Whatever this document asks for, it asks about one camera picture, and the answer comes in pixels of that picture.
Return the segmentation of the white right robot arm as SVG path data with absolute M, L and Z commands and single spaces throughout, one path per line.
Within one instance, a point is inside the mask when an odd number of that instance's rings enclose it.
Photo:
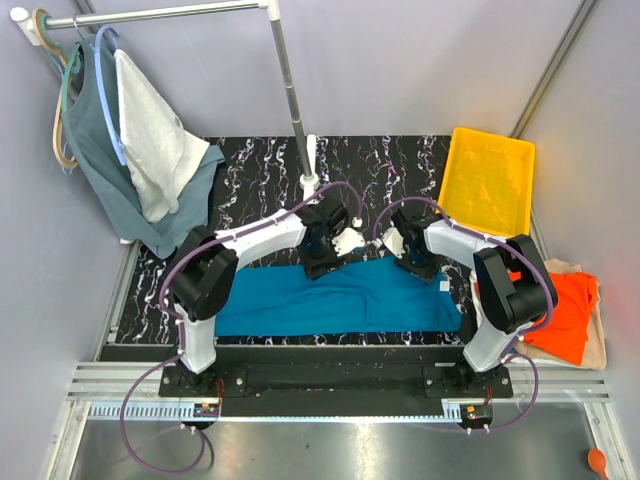
M 481 318 L 463 349 L 454 384 L 466 396 L 476 396 L 490 383 L 516 338 L 540 320 L 552 317 L 558 295 L 540 253 L 525 234 L 502 239 L 470 230 L 439 216 L 418 219 L 401 208 L 391 216 L 393 227 L 383 243 L 396 265 L 430 282 L 449 258 L 471 270 L 477 289 L 475 308 Z

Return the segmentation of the blue t-shirt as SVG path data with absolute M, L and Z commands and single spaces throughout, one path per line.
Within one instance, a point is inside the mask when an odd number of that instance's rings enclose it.
M 389 258 L 311 281 L 298 265 L 244 268 L 216 316 L 217 337 L 454 332 L 462 313 L 439 273 L 425 282 Z

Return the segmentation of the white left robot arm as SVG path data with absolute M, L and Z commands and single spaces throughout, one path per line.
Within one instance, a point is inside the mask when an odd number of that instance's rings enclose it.
M 275 252 L 295 249 L 304 274 L 314 281 L 343 267 L 345 257 L 365 246 L 362 220 L 328 197 L 317 204 L 276 213 L 240 228 L 208 233 L 198 227 L 177 252 L 163 287 L 179 331 L 181 384 L 196 396 L 215 386 L 216 315 L 231 294 L 236 273 Z

